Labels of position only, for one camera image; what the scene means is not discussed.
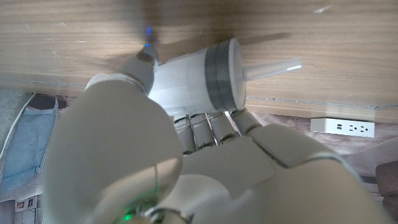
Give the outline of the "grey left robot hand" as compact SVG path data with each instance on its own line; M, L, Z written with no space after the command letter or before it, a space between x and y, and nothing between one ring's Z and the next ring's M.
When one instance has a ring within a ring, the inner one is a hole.
M392 223L336 153L246 111L235 39L158 63L145 46L62 116L47 223Z

